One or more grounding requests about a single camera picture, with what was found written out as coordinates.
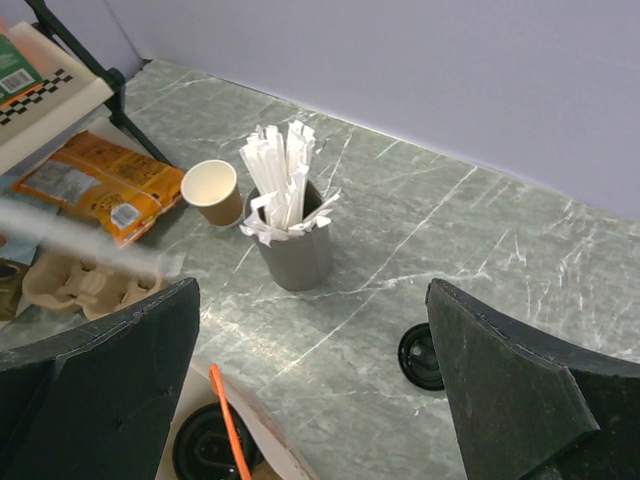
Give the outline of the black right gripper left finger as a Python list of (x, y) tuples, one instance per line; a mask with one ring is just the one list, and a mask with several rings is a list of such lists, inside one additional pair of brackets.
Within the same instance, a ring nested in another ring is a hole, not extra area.
[(2, 352), (2, 478), (154, 478), (199, 324), (199, 285), (186, 278)]

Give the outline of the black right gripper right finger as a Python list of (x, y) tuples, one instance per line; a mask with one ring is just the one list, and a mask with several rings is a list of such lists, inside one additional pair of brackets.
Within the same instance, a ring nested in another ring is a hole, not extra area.
[(639, 366), (434, 279), (426, 307), (470, 479), (636, 479)]

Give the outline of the black coffee cup lid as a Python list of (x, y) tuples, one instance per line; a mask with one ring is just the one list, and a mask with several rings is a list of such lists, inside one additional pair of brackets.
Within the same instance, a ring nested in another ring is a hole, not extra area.
[(172, 462), (181, 480), (238, 480), (222, 409), (211, 403), (195, 410), (174, 440)]

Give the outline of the cardboard cup carrier tray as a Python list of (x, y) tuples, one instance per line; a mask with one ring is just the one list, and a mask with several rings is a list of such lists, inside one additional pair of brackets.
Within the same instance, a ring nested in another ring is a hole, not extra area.
[(30, 303), (59, 313), (80, 311), (96, 320), (129, 307), (166, 288), (160, 277), (134, 275), (92, 260), (46, 251), (22, 281)]

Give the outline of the brown paper takeout bag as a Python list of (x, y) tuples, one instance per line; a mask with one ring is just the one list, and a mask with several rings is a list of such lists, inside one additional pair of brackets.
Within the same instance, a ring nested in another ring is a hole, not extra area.
[[(178, 479), (172, 449), (181, 425), (197, 409), (218, 403), (216, 385), (209, 380), (210, 363), (193, 357), (157, 469), (158, 479)], [(242, 382), (221, 376), (227, 407), (240, 451), (253, 479), (317, 479), (304, 456), (275, 422), (258, 396)]]

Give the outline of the white straw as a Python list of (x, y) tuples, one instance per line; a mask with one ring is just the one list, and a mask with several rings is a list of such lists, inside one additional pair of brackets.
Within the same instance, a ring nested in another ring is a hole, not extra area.
[(41, 209), (6, 198), (1, 199), (1, 229), (48, 249), (140, 276), (177, 277), (184, 262), (183, 254), (168, 255), (144, 245), (118, 247), (96, 229), (63, 217), (48, 216)]

